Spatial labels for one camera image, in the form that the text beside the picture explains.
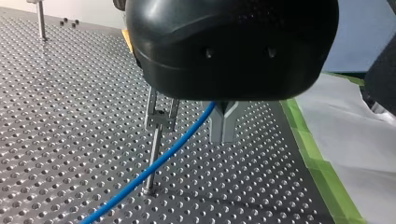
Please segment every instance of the green tape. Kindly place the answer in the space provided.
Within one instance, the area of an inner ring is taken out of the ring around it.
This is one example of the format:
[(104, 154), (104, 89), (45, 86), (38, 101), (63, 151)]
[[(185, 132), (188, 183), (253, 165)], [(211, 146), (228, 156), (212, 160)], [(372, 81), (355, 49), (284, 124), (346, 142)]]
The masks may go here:
[(344, 75), (340, 75), (340, 74), (335, 74), (335, 73), (329, 73), (329, 72), (322, 72), (323, 74), (327, 74), (327, 75), (331, 75), (334, 77), (343, 77), (348, 79), (350, 82), (355, 83), (359, 86), (364, 86), (364, 80), (360, 79), (358, 77), (349, 77), (349, 76), (344, 76)]
[(323, 160), (303, 114), (294, 99), (281, 102), (283, 111), (323, 201), (336, 224), (365, 224), (358, 208), (352, 202), (332, 165)]

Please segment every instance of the blue cable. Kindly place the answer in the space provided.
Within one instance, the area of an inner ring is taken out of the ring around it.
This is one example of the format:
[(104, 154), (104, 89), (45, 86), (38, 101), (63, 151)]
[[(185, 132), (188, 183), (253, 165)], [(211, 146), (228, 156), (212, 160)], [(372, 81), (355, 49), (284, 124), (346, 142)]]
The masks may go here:
[(169, 149), (167, 150), (158, 160), (156, 160), (152, 165), (150, 165), (142, 174), (140, 174), (136, 179), (129, 183), (124, 189), (120, 191), (117, 195), (110, 199), (105, 205), (99, 208), (96, 212), (90, 214), (80, 224), (91, 224), (96, 219), (106, 214), (111, 208), (116, 206), (120, 201), (122, 201), (128, 194), (130, 194), (137, 186), (143, 183), (151, 174), (160, 168), (164, 163), (166, 163), (169, 158), (173, 157), (183, 145), (194, 135), (194, 133), (202, 126), (202, 124), (209, 117), (215, 108), (216, 103), (211, 102), (206, 108), (204, 114), (189, 128), (189, 130)]

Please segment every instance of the perforated metal table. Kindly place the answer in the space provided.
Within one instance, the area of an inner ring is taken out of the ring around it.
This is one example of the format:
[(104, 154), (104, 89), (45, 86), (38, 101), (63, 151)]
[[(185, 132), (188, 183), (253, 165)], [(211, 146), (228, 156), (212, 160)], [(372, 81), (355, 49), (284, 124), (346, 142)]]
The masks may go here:
[[(0, 222), (78, 223), (149, 164), (149, 85), (120, 31), (0, 8)], [(162, 97), (160, 106), (169, 106)], [(200, 116), (182, 101), (175, 133)], [(208, 125), (101, 223), (333, 223), (279, 103), (251, 102), (231, 144)]]

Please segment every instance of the metal rod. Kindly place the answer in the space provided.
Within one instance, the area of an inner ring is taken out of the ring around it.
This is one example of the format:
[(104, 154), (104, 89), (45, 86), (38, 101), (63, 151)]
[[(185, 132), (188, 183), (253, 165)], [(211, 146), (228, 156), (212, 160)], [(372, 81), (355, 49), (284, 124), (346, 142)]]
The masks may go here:
[[(149, 165), (151, 165), (152, 163), (154, 163), (158, 159), (158, 154), (159, 154), (159, 151), (160, 151), (160, 145), (161, 145), (162, 136), (163, 136), (163, 126), (160, 124), (155, 129), (154, 140), (152, 142), (151, 158), (150, 158), (150, 161), (149, 161)], [(153, 186), (154, 186), (154, 176), (155, 176), (155, 173), (148, 177), (148, 180), (147, 180), (147, 183), (146, 183), (146, 187), (143, 188), (143, 192), (145, 194), (151, 194), (152, 193), (152, 189), (153, 189)]]
[(37, 15), (38, 15), (38, 32), (40, 34), (41, 39), (47, 40), (46, 38), (46, 27), (44, 23), (44, 9), (43, 2), (37, 2)]

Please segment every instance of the black plastic cover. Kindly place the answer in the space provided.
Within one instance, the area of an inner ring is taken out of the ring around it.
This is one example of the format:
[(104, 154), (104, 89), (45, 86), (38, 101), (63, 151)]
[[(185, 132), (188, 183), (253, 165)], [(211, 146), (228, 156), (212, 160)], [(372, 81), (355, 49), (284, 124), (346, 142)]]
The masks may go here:
[(144, 78), (189, 100), (280, 100), (318, 78), (337, 0), (128, 0)]

